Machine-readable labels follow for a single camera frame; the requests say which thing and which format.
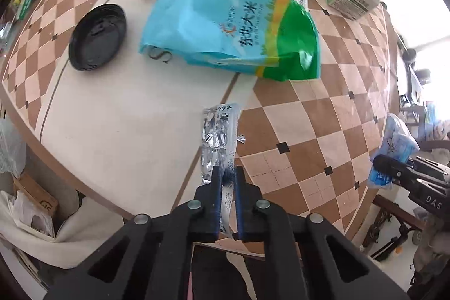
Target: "black plate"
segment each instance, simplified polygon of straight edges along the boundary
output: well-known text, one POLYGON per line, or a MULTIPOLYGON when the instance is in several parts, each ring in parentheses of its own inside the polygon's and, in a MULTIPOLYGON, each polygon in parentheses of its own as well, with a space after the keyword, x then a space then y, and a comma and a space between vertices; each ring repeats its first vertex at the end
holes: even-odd
POLYGON ((69 60, 78 70, 92 70, 110 61, 123 42, 127 20, 116 4, 103 4, 85 15, 69 43, 69 60))

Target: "brown and beige checkered pattern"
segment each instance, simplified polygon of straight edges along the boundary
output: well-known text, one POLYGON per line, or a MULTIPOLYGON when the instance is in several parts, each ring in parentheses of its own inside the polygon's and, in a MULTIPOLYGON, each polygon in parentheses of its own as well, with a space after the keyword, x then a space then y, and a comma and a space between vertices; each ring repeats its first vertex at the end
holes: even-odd
MULTIPOLYGON (((267 200, 290 214, 321 213, 344 232, 367 187, 369 156, 387 114, 386 26, 381 6, 351 21, 326 0, 308 4, 320 33, 321 78, 256 82, 238 123, 246 143, 238 143, 236 164, 267 200)), ((218 245, 263 250, 228 238, 218 245)))
POLYGON ((35 129, 41 98, 75 25, 97 0, 41 0, 13 48, 4 87, 22 117, 35 129))
MULTIPOLYGON (((22 30, 2 80, 31 127, 71 32, 96 1, 42 0, 22 30)), ((321 78, 257 81, 239 120, 246 143, 238 143, 236 164, 287 212, 319 212, 345 231, 365 191, 369 155, 386 118, 386 26, 381 7, 351 21, 326 0, 308 3, 320 32, 321 78)), ((234 214, 230 225, 236 228, 234 214)), ((218 245, 262 250, 229 238, 218 245)))

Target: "foil blister pack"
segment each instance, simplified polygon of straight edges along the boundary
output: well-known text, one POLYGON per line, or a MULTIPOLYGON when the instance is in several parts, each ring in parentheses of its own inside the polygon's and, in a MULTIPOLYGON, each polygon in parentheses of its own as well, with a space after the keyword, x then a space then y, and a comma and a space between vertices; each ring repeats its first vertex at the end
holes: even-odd
POLYGON ((222 176, 222 207, 220 230, 231 237, 229 225, 235 171, 238 119, 241 112, 236 103, 217 105, 203 110, 201 172, 203 184, 211 182, 212 168, 219 166, 222 176))

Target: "rice bag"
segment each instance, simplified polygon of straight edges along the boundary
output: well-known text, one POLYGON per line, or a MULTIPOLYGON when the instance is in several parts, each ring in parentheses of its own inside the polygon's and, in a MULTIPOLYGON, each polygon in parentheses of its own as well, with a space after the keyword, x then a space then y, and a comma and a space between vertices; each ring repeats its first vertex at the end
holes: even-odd
POLYGON ((292 0, 158 0, 139 51, 148 48, 274 80, 320 76, 316 26, 292 0))
MULTIPOLYGON (((384 154, 401 163, 406 163, 409 156, 418 151, 419 145, 404 122, 394 114, 388 114, 381 147, 370 157, 370 160, 373 162, 378 154, 384 154)), ((392 177, 380 173, 372 167, 367 184, 371 188, 390 188, 392 177)))

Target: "round table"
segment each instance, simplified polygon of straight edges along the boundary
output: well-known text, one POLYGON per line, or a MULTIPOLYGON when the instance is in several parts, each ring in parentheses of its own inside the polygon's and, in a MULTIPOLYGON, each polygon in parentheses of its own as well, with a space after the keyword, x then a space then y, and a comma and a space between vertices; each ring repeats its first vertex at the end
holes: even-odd
MULTIPOLYGON (((40 1, 7 56, 0 88, 27 144, 103 205, 125 217, 156 217, 193 198, 201 184, 202 109, 237 102, 246 143, 238 143, 236 164, 247 180, 287 212, 319 212, 352 238, 374 197, 366 189, 369 156, 383 135, 396 73, 382 7, 351 21, 326 0, 308 0, 320 33, 321 78, 275 82, 188 66, 176 56, 142 56, 137 48, 154 2, 40 1), (77 71, 68 62, 71 32, 104 3, 125 11, 124 44, 104 67, 77 71)), ((230 225, 236 230, 233 210, 230 225)), ((230 238, 217 245, 262 253, 258 243, 230 238)))

